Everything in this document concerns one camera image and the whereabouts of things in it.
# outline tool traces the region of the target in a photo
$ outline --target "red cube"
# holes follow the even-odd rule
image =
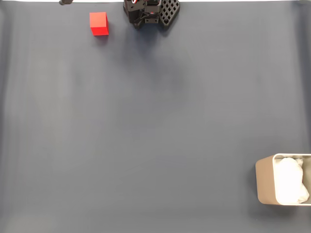
[[[106,12],[89,13],[89,24],[93,35],[109,35],[109,25]]]

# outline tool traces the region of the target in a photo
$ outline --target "gray table surface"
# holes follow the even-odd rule
[[[89,12],[106,11],[109,37]],[[309,233],[259,203],[255,162],[310,152],[311,10],[0,2],[1,233]]]

